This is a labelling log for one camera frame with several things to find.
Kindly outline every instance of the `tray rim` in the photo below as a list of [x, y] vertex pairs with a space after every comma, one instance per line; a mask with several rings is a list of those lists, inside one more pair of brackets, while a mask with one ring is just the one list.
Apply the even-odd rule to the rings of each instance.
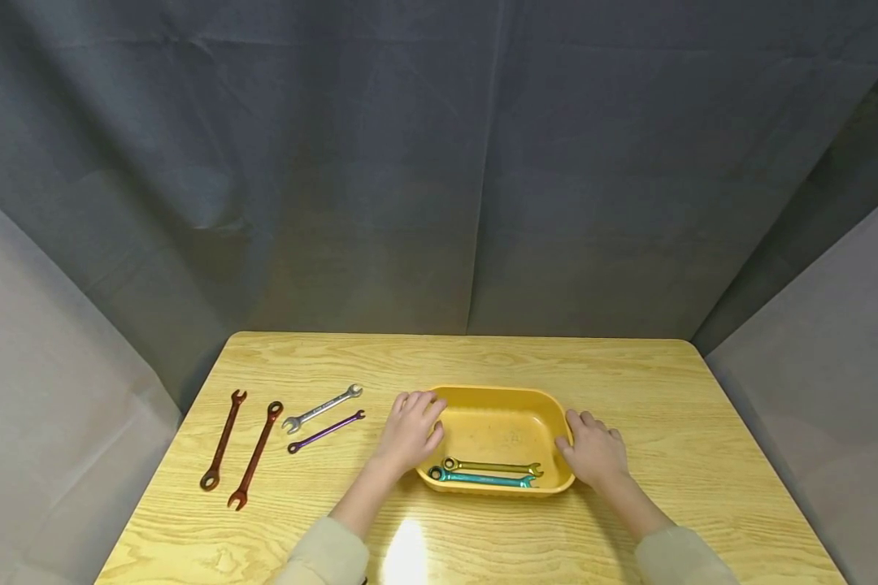
[[[556, 405], [559, 409], [559, 412], [562, 414], [560, 418], [562, 425], [562, 430], [566, 432], [566, 437], [569, 439], [569, 444], [574, 444], [575, 440], [572, 436], [572, 430], [569, 429], [569, 424], [566, 421], [566, 409], [563, 408], [563, 405], [560, 404], [560, 401], [556, 400], [556, 396], [549, 394], [548, 392], [544, 392], [539, 388], [517, 388], [512, 386], [485, 386], [480, 383], [441, 383], [438, 386], [433, 386], [427, 392], [435, 392], [435, 390], [439, 388], [466, 388], [466, 389], [476, 389], [476, 390], [513, 390], [513, 392], [533, 392], [536, 394], [543, 395], [546, 399], [552, 402], [552, 404]], [[421, 464], [416, 468], [416, 474], [419, 475], [419, 478], [426, 482], [430, 488], [434, 489], [437, 492], [452, 492], [453, 489], [450, 489], [449, 486], [446, 486], [441, 481], [436, 481], [435, 479], [429, 478], [428, 474], [425, 470], [422, 470]], [[572, 484], [576, 481], [576, 475], [572, 473], [572, 470], [569, 470], [569, 478], [562, 482], [561, 485], [556, 487], [536, 487], [534, 489], [527, 489], [525, 487], [508, 487], [508, 486], [494, 486], [494, 489], [488, 489], [487, 486], [483, 486], [481, 484], [469, 484], [469, 483], [456, 483], [454, 487], [454, 492], [459, 493], [477, 493], [482, 495], [494, 495], [494, 494], [507, 494], [507, 495], [521, 495], [521, 496], [549, 496], [555, 493], [565, 492]]]

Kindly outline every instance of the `yellow plastic tray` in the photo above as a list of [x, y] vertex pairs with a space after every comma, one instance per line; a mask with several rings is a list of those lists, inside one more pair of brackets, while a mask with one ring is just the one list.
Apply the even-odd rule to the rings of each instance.
[[[440, 386], [432, 389], [449, 407], [441, 415], [446, 437], [439, 449], [416, 468], [416, 473], [437, 492], [483, 493], [545, 497], [567, 489], [576, 476], [556, 451], [554, 438], [571, 437], [563, 407], [553, 396], [529, 388]], [[459, 481], [437, 481], [428, 470], [440, 466], [445, 457], [464, 462], [540, 463], [543, 475], [532, 481], [535, 487], [486, 486]], [[501, 475], [483, 470], [460, 473]]]

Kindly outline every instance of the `purple wrench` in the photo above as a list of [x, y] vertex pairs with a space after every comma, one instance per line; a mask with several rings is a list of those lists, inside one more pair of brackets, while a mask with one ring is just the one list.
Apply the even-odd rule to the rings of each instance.
[[309, 443], [312, 443], [314, 441], [318, 441], [322, 437], [328, 435], [328, 433], [338, 431], [339, 429], [341, 429], [341, 427], [343, 427], [345, 425], [350, 425], [351, 423], [354, 423], [355, 420], [360, 420], [361, 418], [364, 418], [364, 411], [363, 410], [360, 410], [357, 413], [352, 414], [350, 417], [346, 418], [345, 420], [342, 420], [341, 422], [336, 422], [332, 426], [328, 427], [328, 429], [326, 429], [326, 430], [316, 432], [315, 435], [313, 435], [307, 439], [303, 439], [302, 441], [297, 441], [296, 443], [290, 443], [289, 445], [287, 445], [286, 450], [289, 451], [290, 455], [295, 455], [296, 452], [299, 449], [304, 448], [305, 445], [308, 445]]

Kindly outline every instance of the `red wrench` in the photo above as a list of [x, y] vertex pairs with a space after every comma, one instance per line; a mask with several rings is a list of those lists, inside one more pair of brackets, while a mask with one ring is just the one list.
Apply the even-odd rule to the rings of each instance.
[[228, 413], [228, 421], [224, 423], [224, 430], [221, 432], [221, 439], [218, 441], [218, 448], [215, 450], [215, 458], [211, 460], [211, 467], [202, 476], [198, 482], [198, 486], [205, 492], [211, 492], [212, 489], [218, 487], [218, 468], [221, 467], [221, 460], [224, 458], [224, 449], [228, 447], [228, 438], [231, 436], [231, 429], [234, 427], [234, 419], [237, 418], [237, 411], [241, 408], [241, 402], [247, 398], [247, 392], [241, 394], [241, 390], [234, 390], [231, 394], [231, 412]]
[[250, 456], [250, 463], [247, 464], [247, 470], [244, 470], [244, 476], [241, 479], [241, 486], [237, 487], [237, 490], [231, 494], [230, 498], [228, 498], [228, 507], [231, 507], [231, 505], [234, 504], [234, 501], [237, 500], [235, 511], [240, 511], [242, 507], [247, 504], [247, 488], [250, 487], [250, 480], [254, 479], [254, 472], [258, 469], [260, 455], [263, 454], [263, 449], [266, 447], [269, 431], [273, 430], [273, 423], [276, 423], [276, 419], [281, 412], [283, 412], [283, 402], [273, 401], [267, 407], [267, 424], [264, 425], [264, 430], [260, 433], [258, 445], [254, 448], [254, 455]]

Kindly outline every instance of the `teal wrench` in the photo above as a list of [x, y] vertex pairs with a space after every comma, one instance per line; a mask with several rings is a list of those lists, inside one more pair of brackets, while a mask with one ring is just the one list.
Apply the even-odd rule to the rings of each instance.
[[436, 481], [464, 481], [468, 483], [480, 483], [488, 486], [507, 486], [509, 488], [532, 488], [530, 482], [533, 481], [532, 475], [525, 475], [520, 479], [513, 478], [495, 478], [494, 475], [477, 475], [477, 474], [455, 474], [447, 472], [440, 466], [429, 468], [429, 478]]

